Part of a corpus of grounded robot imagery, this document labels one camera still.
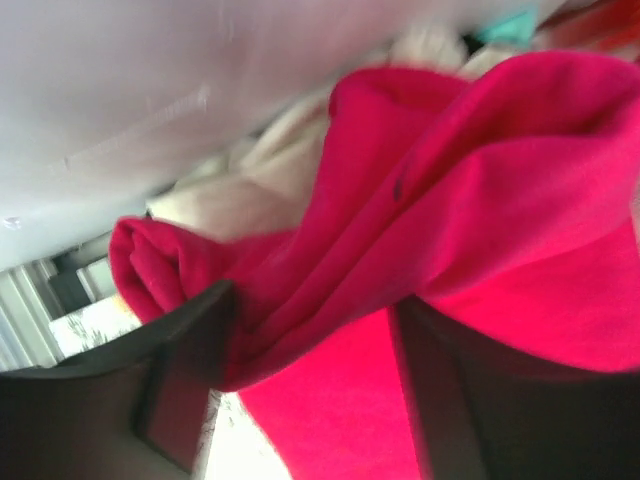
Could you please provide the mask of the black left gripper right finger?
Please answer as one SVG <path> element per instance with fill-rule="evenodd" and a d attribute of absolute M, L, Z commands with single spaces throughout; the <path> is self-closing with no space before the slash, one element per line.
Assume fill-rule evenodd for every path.
<path fill-rule="evenodd" d="M 635 479 L 639 374 L 501 344 L 410 297 L 391 325 L 425 479 Z"/>

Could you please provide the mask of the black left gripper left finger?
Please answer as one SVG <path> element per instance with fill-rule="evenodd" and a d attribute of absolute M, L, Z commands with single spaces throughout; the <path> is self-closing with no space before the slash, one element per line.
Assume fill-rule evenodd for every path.
<path fill-rule="evenodd" d="M 55 367 L 3 373 L 2 478 L 195 478 L 234 310 L 221 281 Z"/>

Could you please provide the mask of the crimson red t shirt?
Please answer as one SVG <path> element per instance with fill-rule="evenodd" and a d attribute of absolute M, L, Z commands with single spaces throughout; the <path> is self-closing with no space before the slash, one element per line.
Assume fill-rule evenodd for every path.
<path fill-rule="evenodd" d="M 418 477 L 388 325 L 411 295 L 538 357 L 638 366 L 636 65 L 549 51 L 474 81 L 365 69 L 329 114 L 296 228 L 217 243 L 124 218 L 109 247 L 143 322 L 234 282 L 220 387 L 294 478 Z"/>

